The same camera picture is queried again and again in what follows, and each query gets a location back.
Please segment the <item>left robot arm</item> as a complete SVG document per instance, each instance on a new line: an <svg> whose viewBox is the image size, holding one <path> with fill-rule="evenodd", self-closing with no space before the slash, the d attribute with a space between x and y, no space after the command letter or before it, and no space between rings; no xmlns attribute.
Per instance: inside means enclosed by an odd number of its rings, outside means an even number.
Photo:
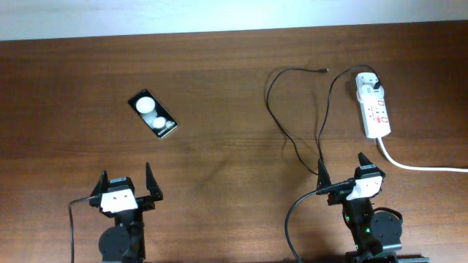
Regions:
<svg viewBox="0 0 468 263"><path fill-rule="evenodd" d="M136 197L131 178L110 180L107 172L102 171L89 204L114 220L114 225L99 238L103 262L144 262L146 259L143 213L154 210L155 203L163 200L150 164L146 164L146 189L148 195Z"/></svg>

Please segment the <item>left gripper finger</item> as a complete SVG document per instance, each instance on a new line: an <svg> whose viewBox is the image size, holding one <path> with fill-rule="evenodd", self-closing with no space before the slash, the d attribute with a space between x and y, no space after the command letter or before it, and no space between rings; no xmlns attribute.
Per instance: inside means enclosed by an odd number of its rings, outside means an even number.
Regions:
<svg viewBox="0 0 468 263"><path fill-rule="evenodd" d="M162 190L154 178L151 166L146 162L146 188L155 200L162 200Z"/></svg>
<svg viewBox="0 0 468 263"><path fill-rule="evenodd" d="M102 170L99 180L95 185L94 189L91 192L91 197L97 197L107 191L109 185L109 180L107 176L107 171Z"/></svg>

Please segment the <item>black Galaxy flip smartphone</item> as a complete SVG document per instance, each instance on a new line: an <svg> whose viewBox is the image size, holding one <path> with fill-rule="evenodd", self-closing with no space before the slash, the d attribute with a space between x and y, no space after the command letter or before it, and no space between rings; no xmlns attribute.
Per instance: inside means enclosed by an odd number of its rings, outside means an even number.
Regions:
<svg viewBox="0 0 468 263"><path fill-rule="evenodd" d="M128 104L158 139L166 138L178 128L177 120L147 89L131 97Z"/></svg>

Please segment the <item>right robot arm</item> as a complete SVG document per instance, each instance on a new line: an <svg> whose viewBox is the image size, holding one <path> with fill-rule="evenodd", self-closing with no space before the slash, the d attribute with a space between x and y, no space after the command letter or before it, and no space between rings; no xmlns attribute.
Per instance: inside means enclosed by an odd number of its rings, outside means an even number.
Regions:
<svg viewBox="0 0 468 263"><path fill-rule="evenodd" d="M318 161L317 190L328 196L328 205L341 205L342 217L351 231L355 250L347 252L345 262L397 262L401 249L403 217L387 207L372 207L371 198L382 190L386 174L363 153L354 176L332 184L323 160Z"/></svg>

